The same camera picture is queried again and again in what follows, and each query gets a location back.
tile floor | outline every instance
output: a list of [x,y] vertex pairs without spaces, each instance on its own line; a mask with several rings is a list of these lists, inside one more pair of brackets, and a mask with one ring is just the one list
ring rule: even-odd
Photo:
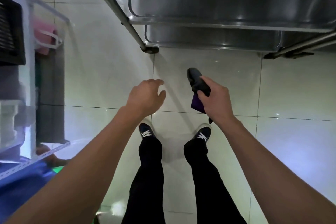
[[[195,128],[207,121],[190,108],[186,70],[195,66],[229,88],[235,115],[265,147],[336,203],[336,56],[261,60],[253,52],[165,48],[149,55],[102,0],[44,1],[74,23],[64,46],[64,99],[43,100],[43,108],[64,114],[65,138],[78,142],[63,156],[75,155],[113,118],[132,86],[149,78],[165,80],[167,99],[148,119],[164,148],[166,223],[196,223],[192,174],[182,151]],[[140,141],[135,131],[103,200],[103,223],[121,222],[140,165]],[[251,224],[267,223],[216,125],[208,148],[242,216]]]

shoe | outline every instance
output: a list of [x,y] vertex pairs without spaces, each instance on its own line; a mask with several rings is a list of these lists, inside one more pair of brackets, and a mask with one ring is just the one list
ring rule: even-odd
[[139,125],[139,130],[140,130],[142,139],[147,136],[153,136],[156,138],[156,136],[154,135],[153,129],[146,123],[141,123]]
[[204,140],[205,142],[207,142],[211,135],[211,128],[207,126],[206,124],[202,124],[199,128],[200,129],[197,131],[193,139],[200,138]]

black pants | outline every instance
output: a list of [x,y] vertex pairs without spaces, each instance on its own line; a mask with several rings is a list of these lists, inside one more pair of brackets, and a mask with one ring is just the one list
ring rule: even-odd
[[[243,223],[235,203],[219,175],[208,160],[203,139],[195,138],[184,146],[195,183],[197,223]],[[162,145],[153,137],[145,137],[139,147],[141,166],[132,182],[127,210],[122,224],[164,224]]]

